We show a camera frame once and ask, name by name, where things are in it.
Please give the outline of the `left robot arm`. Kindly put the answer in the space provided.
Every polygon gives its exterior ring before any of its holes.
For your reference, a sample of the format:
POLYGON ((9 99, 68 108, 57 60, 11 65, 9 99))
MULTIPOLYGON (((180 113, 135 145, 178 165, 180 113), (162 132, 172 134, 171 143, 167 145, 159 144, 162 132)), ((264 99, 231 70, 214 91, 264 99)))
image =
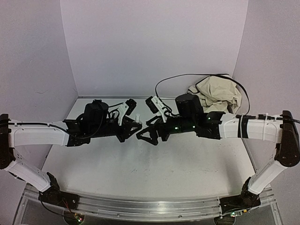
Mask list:
POLYGON ((43 203, 75 210, 79 195, 64 192, 50 172, 43 172, 29 164, 15 147, 25 145, 58 145, 78 147, 89 144, 92 138, 115 136, 123 143, 137 131, 142 123, 139 115, 129 116, 136 102, 129 99, 116 104, 114 110, 102 100, 93 100, 75 120, 59 122, 13 121, 8 114, 0 116, 0 168, 25 181, 39 191, 43 203))

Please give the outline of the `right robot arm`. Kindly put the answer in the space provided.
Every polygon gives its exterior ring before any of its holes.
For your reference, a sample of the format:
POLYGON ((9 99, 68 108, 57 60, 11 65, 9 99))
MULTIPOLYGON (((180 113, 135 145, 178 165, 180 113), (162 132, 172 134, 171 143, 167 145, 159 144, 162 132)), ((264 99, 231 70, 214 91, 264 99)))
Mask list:
POLYGON ((285 169, 300 162, 300 142, 297 120, 289 111, 281 115, 236 115, 220 111, 205 113, 198 96, 183 94, 175 99, 178 115, 168 116, 168 108, 158 97, 146 99, 146 105, 156 116, 147 127, 136 134, 137 139, 158 145, 172 134, 195 132, 209 139, 256 139, 273 142, 276 152, 264 168, 249 177, 239 195, 223 197, 220 206, 224 213, 248 210, 261 204, 260 193, 285 169))

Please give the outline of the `clear nail polish bottle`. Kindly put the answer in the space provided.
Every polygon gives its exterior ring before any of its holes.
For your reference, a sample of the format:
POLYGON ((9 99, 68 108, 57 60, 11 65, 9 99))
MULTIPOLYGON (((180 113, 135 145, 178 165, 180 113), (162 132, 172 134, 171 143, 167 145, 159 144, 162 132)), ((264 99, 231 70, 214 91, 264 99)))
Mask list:
POLYGON ((143 122, 141 121, 141 115, 140 114, 136 114, 135 115, 135 122, 138 124, 142 124, 143 122))

